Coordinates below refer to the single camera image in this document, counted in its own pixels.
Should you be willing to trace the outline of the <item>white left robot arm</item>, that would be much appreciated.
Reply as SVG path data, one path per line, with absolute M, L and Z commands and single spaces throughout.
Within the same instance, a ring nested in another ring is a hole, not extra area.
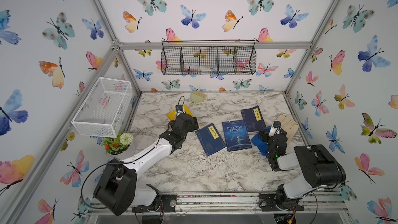
M 180 149 L 187 134 L 198 129 L 196 117 L 179 114 L 151 146 L 130 158 L 111 160 L 94 190 L 94 198 L 116 216 L 132 206 L 145 206 L 150 211 L 157 211 L 162 206 L 161 191 L 151 184 L 139 184 L 138 180 L 157 162 Z

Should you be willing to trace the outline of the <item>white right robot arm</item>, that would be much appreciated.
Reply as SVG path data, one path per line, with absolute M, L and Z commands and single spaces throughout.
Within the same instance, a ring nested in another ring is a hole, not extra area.
M 339 162 L 323 145 L 295 146 L 286 153 L 287 136 L 284 130 L 261 130 L 257 137 L 266 146 L 266 157 L 274 172 L 301 169 L 295 179 L 277 187 L 274 194 L 263 200 L 266 207 L 302 210 L 299 201 L 317 189 L 334 189 L 345 182 L 346 173 Z

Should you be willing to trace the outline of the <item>blue cloth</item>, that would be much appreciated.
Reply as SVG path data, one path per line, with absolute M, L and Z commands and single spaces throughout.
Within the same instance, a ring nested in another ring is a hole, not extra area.
M 268 143 L 267 138 L 269 135 L 269 131 L 271 130 L 270 127 L 266 127 L 263 130 L 260 130 L 252 139 L 251 142 L 257 146 L 259 149 L 261 155 L 265 157 L 269 157 L 269 152 L 268 152 Z

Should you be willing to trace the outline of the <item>yellow illustrated book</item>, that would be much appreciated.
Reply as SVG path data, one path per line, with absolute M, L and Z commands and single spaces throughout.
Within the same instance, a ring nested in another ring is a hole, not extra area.
M 188 114 L 188 115 L 190 115 L 191 117 L 194 117 L 194 115 L 191 113 L 191 111 L 189 110 L 189 108 L 188 108 L 188 106 L 187 105 L 183 105 L 183 111 L 182 111 L 183 113 L 186 113 L 186 114 Z M 176 110 L 174 110 L 174 111 L 172 111 L 172 112 L 170 112 L 170 113 L 168 113 L 168 118 L 170 119 L 170 120 L 175 120 L 176 119 L 176 117 L 177 117 L 177 112 L 176 112 Z

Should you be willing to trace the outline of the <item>blue Little Prince book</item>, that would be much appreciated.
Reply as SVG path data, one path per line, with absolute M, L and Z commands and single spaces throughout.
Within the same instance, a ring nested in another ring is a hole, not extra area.
M 251 141 L 243 120 L 226 121 L 222 123 L 227 151 L 251 149 Z

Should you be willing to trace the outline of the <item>dark blue Chinese book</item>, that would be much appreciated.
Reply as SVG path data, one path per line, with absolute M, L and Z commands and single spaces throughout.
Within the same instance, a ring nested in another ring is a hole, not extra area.
M 207 157 L 226 148 L 226 143 L 213 123 L 195 131 Z

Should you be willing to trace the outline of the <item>dark blue horse-cover book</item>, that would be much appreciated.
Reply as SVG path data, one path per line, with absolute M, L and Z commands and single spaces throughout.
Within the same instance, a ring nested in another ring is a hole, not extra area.
M 240 112 L 248 132 L 258 132 L 266 127 L 264 118 L 258 105 L 252 108 L 241 110 Z

